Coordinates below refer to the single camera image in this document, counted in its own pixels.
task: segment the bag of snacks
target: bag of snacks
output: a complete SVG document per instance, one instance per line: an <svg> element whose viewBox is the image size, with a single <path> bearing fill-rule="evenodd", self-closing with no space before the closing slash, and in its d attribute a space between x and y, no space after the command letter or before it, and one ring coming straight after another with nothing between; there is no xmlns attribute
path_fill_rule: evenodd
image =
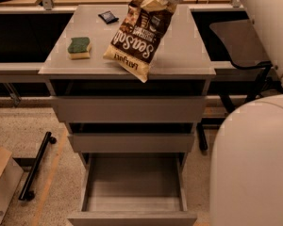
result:
<svg viewBox="0 0 283 226"><path fill-rule="evenodd" d="M175 10L176 5L165 0L132 0L104 58L116 60L142 82L146 82L150 63Z"/></svg>

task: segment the black square object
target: black square object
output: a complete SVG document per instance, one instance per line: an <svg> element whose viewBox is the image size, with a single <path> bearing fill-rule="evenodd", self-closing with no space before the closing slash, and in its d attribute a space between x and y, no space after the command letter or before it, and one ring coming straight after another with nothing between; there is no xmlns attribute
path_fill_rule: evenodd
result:
<svg viewBox="0 0 283 226"><path fill-rule="evenodd" d="M111 24L119 20L119 18L116 18L111 11L100 13L98 16L101 17L106 24Z"/></svg>

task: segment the concrete floor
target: concrete floor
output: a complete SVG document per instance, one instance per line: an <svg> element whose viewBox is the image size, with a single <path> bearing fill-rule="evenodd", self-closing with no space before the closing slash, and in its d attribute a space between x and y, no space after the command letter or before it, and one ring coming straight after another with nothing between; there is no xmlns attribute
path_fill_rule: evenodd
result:
<svg viewBox="0 0 283 226"><path fill-rule="evenodd" d="M18 197L27 172L10 203L4 226L70 226L67 216L77 210L84 168L67 139L67 130L59 123L46 100L24 99L13 107L12 101L0 99L0 145L13 157L35 157L47 131L58 141L48 145L31 189L35 199L20 202ZM209 143L202 154L195 140L183 171L188 209L197 213L197 226L209 225L209 170L212 143L217 130L206 130Z"/></svg>

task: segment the drawer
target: drawer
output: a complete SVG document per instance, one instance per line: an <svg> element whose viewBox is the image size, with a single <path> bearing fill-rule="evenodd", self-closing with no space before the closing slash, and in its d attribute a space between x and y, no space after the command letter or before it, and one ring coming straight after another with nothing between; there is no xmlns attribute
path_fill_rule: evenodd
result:
<svg viewBox="0 0 283 226"><path fill-rule="evenodd" d="M192 226L175 153L90 156L79 210L69 221L92 226Z"/></svg>
<svg viewBox="0 0 283 226"><path fill-rule="evenodd" d="M75 153L189 153L193 134L73 134Z"/></svg>
<svg viewBox="0 0 283 226"><path fill-rule="evenodd" d="M205 97L52 97L59 121L191 122L200 121Z"/></svg>

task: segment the box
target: box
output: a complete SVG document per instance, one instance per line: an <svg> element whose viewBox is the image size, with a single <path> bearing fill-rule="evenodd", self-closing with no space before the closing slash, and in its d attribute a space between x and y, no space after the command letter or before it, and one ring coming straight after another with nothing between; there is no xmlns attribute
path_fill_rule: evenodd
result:
<svg viewBox="0 0 283 226"><path fill-rule="evenodd" d="M23 170L12 159L11 152L0 146L0 224L22 175Z"/></svg>

